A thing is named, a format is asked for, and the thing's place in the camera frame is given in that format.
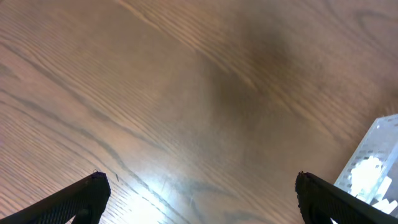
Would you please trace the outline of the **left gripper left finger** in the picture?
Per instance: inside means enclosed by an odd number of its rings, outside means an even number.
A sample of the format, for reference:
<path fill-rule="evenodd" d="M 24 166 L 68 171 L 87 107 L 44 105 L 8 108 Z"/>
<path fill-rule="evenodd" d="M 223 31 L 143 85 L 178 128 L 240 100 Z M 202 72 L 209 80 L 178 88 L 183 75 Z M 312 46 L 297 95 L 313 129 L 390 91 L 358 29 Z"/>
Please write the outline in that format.
<path fill-rule="evenodd" d="M 55 192 L 8 217 L 1 224 L 97 224 L 105 211 L 111 189 L 104 172 L 91 175 Z"/>

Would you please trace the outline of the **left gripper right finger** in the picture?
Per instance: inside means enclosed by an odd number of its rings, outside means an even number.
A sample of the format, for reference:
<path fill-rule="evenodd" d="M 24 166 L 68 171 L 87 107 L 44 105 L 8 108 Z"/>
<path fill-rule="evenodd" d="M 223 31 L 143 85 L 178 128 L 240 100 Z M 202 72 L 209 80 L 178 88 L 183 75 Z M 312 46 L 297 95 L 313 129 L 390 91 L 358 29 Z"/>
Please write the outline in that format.
<path fill-rule="evenodd" d="M 298 173 L 295 191 L 305 224 L 397 224 L 397 218 L 309 172 Z"/>

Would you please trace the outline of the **clear mesh plastic basket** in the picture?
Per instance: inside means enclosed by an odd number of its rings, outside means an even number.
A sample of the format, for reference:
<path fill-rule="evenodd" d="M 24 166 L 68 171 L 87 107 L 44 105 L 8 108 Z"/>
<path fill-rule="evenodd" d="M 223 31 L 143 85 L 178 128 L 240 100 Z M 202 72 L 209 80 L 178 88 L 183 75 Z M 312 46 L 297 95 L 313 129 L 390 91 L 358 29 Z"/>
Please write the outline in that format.
<path fill-rule="evenodd" d="M 334 186 L 397 217 L 396 114 L 373 122 Z"/>

